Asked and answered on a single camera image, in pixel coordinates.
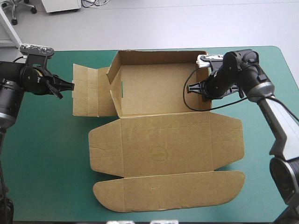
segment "green table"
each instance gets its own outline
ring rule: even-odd
[[[224,54],[244,48],[207,48]],[[298,115],[299,91],[281,51],[272,46],[252,47],[260,53],[261,66],[276,86],[276,96]],[[73,63],[99,68],[109,66],[116,51],[60,51],[48,68],[72,80]],[[241,170],[245,185],[233,201],[219,206],[159,212],[117,213],[94,197],[93,185],[113,176],[97,173],[89,165],[88,132],[117,117],[72,116],[71,92],[64,99],[26,93],[17,123],[6,135],[3,169],[15,220],[107,221],[178,219],[179,221],[272,221],[286,207],[269,173],[269,150],[274,137],[259,108],[249,101],[215,112],[243,121],[245,157],[224,170]],[[237,94],[213,101],[221,105]]]

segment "chair wheel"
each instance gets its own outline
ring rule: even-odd
[[[17,25],[17,24],[18,24],[18,21],[15,20],[15,19],[12,19],[12,20],[11,20],[11,24],[13,24],[13,25]]]
[[[31,11],[31,13],[32,13],[32,14],[35,14],[35,13],[37,13],[37,10],[36,10],[36,8],[32,8],[32,9],[30,9],[30,11]]]

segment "cardboard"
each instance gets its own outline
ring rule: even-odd
[[[98,182],[93,191],[102,205],[117,212],[181,209],[229,202],[244,179],[240,171],[131,177]]]
[[[107,70],[108,68],[92,69],[74,64],[74,116],[117,115],[110,95],[110,84],[106,76]]]
[[[197,68],[199,54],[205,52],[119,51],[107,73],[118,116],[190,112],[183,102],[183,85]],[[205,80],[208,75],[207,68],[197,70],[190,83]],[[201,95],[185,96],[194,108],[211,107]]]
[[[240,192],[245,181],[242,172],[215,170],[244,156],[241,121],[192,112],[183,103],[183,85],[197,68],[199,54],[205,52],[119,51],[106,79],[99,82],[100,70],[88,68],[80,67],[79,74],[74,74],[74,82],[79,83],[75,115],[117,112],[120,117],[89,133],[92,169],[123,177],[93,187],[108,209],[131,212],[218,205]],[[207,68],[199,69],[189,83],[208,75]],[[94,94],[96,83],[101,93]],[[104,97],[114,110],[102,113],[99,99]],[[186,100],[194,108],[211,108],[211,102],[203,102],[197,94],[186,94]]]
[[[97,199],[118,212],[217,205],[244,184],[240,171],[214,172],[244,156],[240,120],[210,112],[121,118],[89,133]]]

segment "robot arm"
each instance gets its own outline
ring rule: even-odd
[[[202,82],[188,85],[187,91],[202,94],[205,99],[245,93],[257,103],[275,142],[270,151],[270,172],[289,207],[275,224],[299,223],[299,125],[294,115],[274,97],[274,85],[259,65],[258,53],[250,49],[232,51],[224,56],[199,56],[199,67],[211,67],[211,75]]]
[[[0,153],[6,130],[14,125],[25,92],[52,94],[61,99],[61,91],[74,90],[74,84],[47,69],[47,61],[54,54],[52,48],[24,44],[20,52],[26,57],[25,63],[0,61]],[[0,223],[12,224],[14,206],[6,198],[8,189],[4,184],[1,162],[0,179]]]

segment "white floor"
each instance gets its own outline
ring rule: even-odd
[[[31,2],[38,13],[20,8],[14,26],[25,43],[55,50],[274,45],[299,84],[299,1],[110,0],[100,9],[54,15]]]

